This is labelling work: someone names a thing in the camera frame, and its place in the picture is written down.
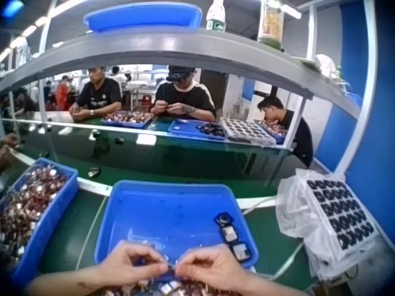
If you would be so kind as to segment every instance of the workbench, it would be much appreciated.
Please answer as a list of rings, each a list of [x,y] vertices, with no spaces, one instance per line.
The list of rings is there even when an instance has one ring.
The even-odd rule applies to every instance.
[[[160,121],[154,126],[164,129],[166,124],[166,121]],[[305,168],[293,154],[280,149],[159,136],[154,146],[145,146],[136,143],[139,135],[136,133],[101,131],[100,137],[92,141],[88,128],[73,127],[68,134],[59,134],[64,126],[54,125],[50,132],[46,128],[43,132],[43,128],[32,123],[3,120],[3,125],[8,133],[14,126],[25,140],[22,153],[16,154],[8,172],[8,185],[27,168],[25,158],[35,160],[46,151],[51,160],[76,168],[80,181],[81,178],[89,179],[91,167],[101,167],[100,176],[91,181],[102,187],[113,186],[121,179],[219,183],[229,186],[238,201],[254,204],[256,198],[275,195],[280,179],[294,175],[296,168]],[[123,145],[115,144],[117,136],[124,138]],[[273,170],[273,163],[280,166]],[[39,269],[42,273],[94,264],[94,249],[107,201],[108,194],[79,190],[46,247]],[[257,208],[246,215],[246,220],[260,252],[256,271],[275,274],[301,240],[280,232],[274,207]],[[304,249],[297,253],[293,264],[277,281],[301,290],[317,281],[310,276]]]

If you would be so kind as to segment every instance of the person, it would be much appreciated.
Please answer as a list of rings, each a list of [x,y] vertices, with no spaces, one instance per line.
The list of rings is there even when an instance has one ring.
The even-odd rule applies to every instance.
[[[69,96],[69,77],[67,75],[63,75],[62,81],[57,85],[56,88],[56,104],[60,111],[66,111],[68,96]]]
[[[104,69],[89,69],[90,82],[85,84],[78,100],[69,108],[75,121],[103,117],[121,109],[119,84],[113,79],[106,78]]]
[[[195,69],[169,66],[168,70],[169,77],[157,87],[151,112],[183,119],[215,121],[217,114],[209,90],[193,80]]]
[[[265,112],[265,118],[270,121],[277,121],[284,129],[289,130],[294,112],[284,108],[280,99],[277,97],[267,96],[258,104],[258,109]],[[296,130],[294,142],[296,147],[293,154],[301,162],[309,167],[313,161],[313,140],[310,128],[304,118]]]
[[[119,74],[118,66],[112,67],[110,78],[114,79],[119,84],[119,89],[121,91],[121,97],[122,97],[122,83],[126,82],[126,78],[123,75]]]
[[[26,112],[37,111],[36,104],[33,99],[29,96],[28,91],[25,88],[20,88],[17,92],[16,106],[20,108],[15,112],[15,116],[22,115]]]
[[[134,266],[140,258],[150,262]],[[25,289],[29,296],[90,295],[104,287],[133,286],[139,281],[150,280],[168,271],[164,257],[148,245],[121,241],[99,265],[76,271],[44,274],[32,280]],[[302,292],[270,282],[243,269],[226,245],[191,250],[175,267],[175,275],[225,291],[244,296],[255,295],[305,295]],[[1,278],[3,287],[10,282]]]

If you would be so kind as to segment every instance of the black t-shirt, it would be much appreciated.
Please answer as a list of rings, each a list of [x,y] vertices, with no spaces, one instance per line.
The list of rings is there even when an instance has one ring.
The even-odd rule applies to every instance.
[[[280,122],[280,124],[284,126],[286,130],[289,130],[293,116],[294,112],[287,110],[283,121]],[[294,155],[299,158],[302,163],[309,167],[311,161],[313,160],[313,140],[310,128],[303,117],[301,118],[299,127],[296,130],[294,142],[296,143]]]
[[[169,105],[175,103],[183,103],[201,110],[207,110],[217,116],[214,103],[212,102],[209,90],[197,82],[193,82],[193,86],[188,91],[179,91],[174,84],[169,81],[163,81],[158,86],[155,101],[166,101]],[[188,114],[169,114],[164,112],[162,116],[172,116],[182,119],[195,119]]]
[[[121,99],[119,84],[113,79],[105,78],[99,89],[95,89],[92,82],[85,84],[77,104],[80,107],[87,105],[90,110],[94,110],[121,102]]]

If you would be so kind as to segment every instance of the metal shelf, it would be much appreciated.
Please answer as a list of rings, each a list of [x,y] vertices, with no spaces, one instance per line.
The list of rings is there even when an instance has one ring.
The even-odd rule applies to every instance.
[[[52,48],[0,82],[0,92],[33,80],[101,65],[183,65],[231,73],[330,101],[358,118],[360,107],[340,87],[300,61],[247,38],[178,27],[146,27],[93,33]]]

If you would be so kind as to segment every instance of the blue plastic lid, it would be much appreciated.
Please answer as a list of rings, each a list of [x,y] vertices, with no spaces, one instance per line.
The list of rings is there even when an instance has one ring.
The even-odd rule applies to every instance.
[[[146,26],[178,26],[199,28],[200,7],[187,3],[141,2],[97,10],[84,17],[90,30],[109,31]]]

